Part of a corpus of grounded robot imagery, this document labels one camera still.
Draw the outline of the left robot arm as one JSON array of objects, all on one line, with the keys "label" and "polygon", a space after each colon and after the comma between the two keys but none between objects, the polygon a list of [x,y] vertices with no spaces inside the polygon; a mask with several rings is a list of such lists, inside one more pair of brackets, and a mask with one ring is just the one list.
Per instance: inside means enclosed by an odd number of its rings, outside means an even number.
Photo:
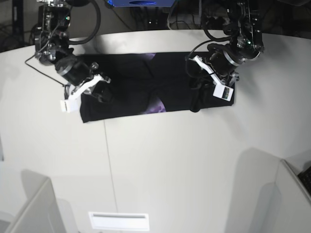
[{"label": "left robot arm", "polygon": [[[222,19],[223,37],[209,31],[216,20],[207,11],[213,5],[226,10],[228,23]],[[190,88],[195,91],[190,110],[231,104],[240,77],[236,69],[248,60],[257,59],[264,51],[261,19],[255,0],[204,0],[201,4],[201,27],[208,37],[185,58]]]}]

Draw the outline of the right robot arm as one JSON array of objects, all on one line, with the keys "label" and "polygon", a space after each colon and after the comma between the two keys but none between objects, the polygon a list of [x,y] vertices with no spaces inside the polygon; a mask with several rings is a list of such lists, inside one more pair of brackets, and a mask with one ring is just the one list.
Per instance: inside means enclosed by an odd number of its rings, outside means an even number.
[{"label": "right robot arm", "polygon": [[[39,7],[38,24],[35,29],[35,53],[41,64],[54,66],[57,74],[67,81],[64,85],[65,99],[75,100],[81,95],[89,95],[101,103],[112,101],[109,89],[111,79],[98,70],[96,62],[87,65],[74,55],[73,45],[91,41],[101,25],[101,11],[94,0],[44,0]],[[96,23],[92,33],[85,39],[73,41],[68,28],[73,7],[91,4],[95,9]]]}]

